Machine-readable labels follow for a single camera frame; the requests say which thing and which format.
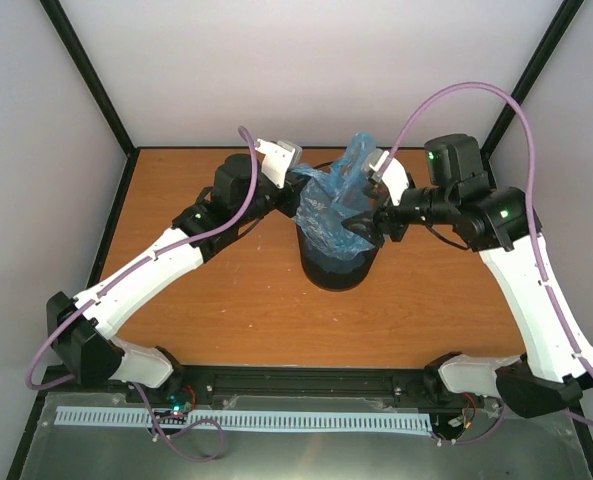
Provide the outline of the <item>blue translucent trash bag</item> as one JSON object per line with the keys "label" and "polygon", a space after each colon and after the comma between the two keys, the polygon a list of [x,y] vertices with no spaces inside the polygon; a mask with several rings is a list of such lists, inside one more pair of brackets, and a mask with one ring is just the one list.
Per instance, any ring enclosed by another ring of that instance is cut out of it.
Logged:
{"label": "blue translucent trash bag", "polygon": [[308,164],[293,169],[308,178],[294,221],[311,245],[325,256],[349,261],[374,247],[345,229],[342,222],[372,207],[371,199],[364,193],[370,185],[364,164],[376,149],[371,135],[358,133],[327,172]]}

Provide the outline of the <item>black mesh trash bin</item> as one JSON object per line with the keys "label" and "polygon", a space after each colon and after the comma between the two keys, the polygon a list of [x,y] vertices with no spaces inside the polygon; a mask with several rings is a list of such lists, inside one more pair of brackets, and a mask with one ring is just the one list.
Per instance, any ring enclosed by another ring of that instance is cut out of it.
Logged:
{"label": "black mesh trash bin", "polygon": [[[327,172],[331,164],[328,162],[315,168]],[[379,248],[371,243],[374,246],[372,249],[357,254],[349,261],[341,261],[323,255],[311,245],[297,224],[296,228],[303,271],[321,289],[346,291],[355,288],[366,278],[379,253]]]}

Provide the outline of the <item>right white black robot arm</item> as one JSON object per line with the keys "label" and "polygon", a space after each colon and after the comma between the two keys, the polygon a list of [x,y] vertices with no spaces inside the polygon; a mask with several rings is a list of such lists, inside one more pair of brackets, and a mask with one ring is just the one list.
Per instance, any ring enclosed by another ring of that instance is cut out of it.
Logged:
{"label": "right white black robot arm", "polygon": [[460,352],[427,364],[425,387],[435,400],[469,393],[502,400],[514,413],[534,418],[572,407],[593,388],[593,347],[575,320],[566,326],[559,291],[541,233],[529,233],[526,199],[515,187],[496,189],[485,170],[477,140],[450,134],[424,146],[430,186],[412,176],[386,151],[367,156],[361,170],[366,191],[383,186],[376,206],[342,225],[376,246],[402,240],[410,225],[449,225],[461,248],[478,254],[499,285],[518,326],[524,354],[471,357]]}

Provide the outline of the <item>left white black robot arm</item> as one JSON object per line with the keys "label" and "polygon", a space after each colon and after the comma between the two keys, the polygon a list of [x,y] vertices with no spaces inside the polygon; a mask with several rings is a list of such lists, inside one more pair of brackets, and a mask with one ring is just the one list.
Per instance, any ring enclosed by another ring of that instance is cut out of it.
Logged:
{"label": "left white black robot arm", "polygon": [[164,348],[119,339],[127,320],[181,276],[204,265],[273,211],[295,215],[308,181],[296,172],[301,152],[286,145],[259,147],[261,161],[248,154],[226,158],[214,183],[177,216],[144,252],[98,284],[47,303],[50,346],[84,387],[107,380],[147,386],[162,402],[184,390],[182,367]]}

